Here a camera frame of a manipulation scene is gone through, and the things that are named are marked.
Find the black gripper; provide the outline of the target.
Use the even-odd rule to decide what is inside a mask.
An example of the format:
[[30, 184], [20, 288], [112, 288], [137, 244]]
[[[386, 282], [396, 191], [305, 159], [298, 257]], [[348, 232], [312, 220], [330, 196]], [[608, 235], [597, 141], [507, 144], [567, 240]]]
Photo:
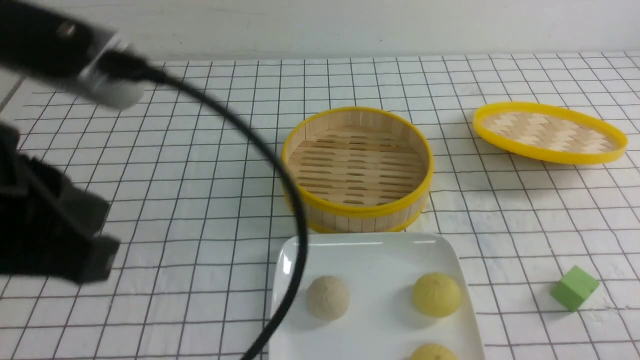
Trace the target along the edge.
[[106, 281], [121, 246], [100, 235], [107, 200], [66, 174], [18, 151], [20, 134], [0, 130], [0, 273], [75, 284]]

